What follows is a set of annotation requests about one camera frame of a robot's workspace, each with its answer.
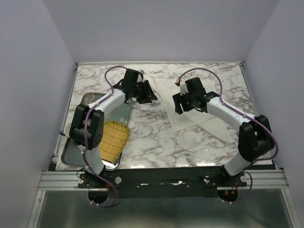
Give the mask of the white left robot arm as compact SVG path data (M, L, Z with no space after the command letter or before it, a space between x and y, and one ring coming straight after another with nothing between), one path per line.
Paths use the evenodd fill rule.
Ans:
M125 69L125 73L118 83L112 85L107 74L116 68ZM90 173L89 182L96 188L105 183L105 175L102 173L105 165L98 149L103 138L105 117L133 98L140 104L157 100L149 81L143 78L143 71L114 66L105 72L104 79L110 86L110 91L88 105L79 104L71 124L66 128L68 137L81 150L85 170Z

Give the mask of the cream cloth napkin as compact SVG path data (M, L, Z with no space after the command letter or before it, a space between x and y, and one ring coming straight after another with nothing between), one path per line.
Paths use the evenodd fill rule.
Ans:
M175 80L153 76L145 76L144 79L149 81L152 90L160 96L174 131L177 132L196 125L224 143L234 142L227 130L227 125L216 116L196 110L182 114L175 112L172 96L180 93L180 88L175 85Z

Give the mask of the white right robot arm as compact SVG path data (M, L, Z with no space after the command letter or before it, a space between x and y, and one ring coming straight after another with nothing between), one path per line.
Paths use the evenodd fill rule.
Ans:
M176 113L196 109L214 115L237 131L238 153L222 166L218 175L219 182L224 186L234 183L236 175L275 147L267 117L244 114L228 105L216 92L207 92L198 77L180 85L180 91L172 98Z

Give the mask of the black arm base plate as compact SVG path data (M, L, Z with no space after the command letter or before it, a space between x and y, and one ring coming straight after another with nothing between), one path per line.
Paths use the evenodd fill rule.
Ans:
M84 172L80 189L106 192L111 198L217 197L219 191L247 186L244 173L222 176L221 167L183 167L158 169L117 169L103 174L106 179Z

